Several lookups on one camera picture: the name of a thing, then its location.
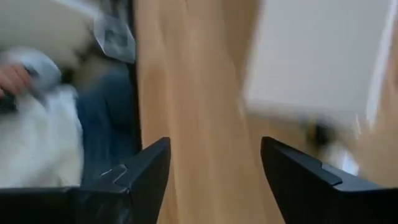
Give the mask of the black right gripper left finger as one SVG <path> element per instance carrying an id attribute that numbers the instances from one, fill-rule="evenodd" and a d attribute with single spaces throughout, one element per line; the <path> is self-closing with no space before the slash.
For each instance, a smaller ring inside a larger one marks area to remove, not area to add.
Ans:
<path id="1" fill-rule="evenodd" d="M 170 170 L 170 139 L 82 187 L 2 189 L 1 223 L 156 223 Z"/>

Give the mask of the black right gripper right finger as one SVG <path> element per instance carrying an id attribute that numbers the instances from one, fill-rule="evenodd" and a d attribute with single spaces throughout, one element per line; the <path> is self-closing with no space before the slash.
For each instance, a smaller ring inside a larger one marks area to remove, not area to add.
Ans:
<path id="1" fill-rule="evenodd" d="M 383 188 L 292 148 L 261 140 L 264 173 L 286 223 L 397 223 L 397 189 Z"/>

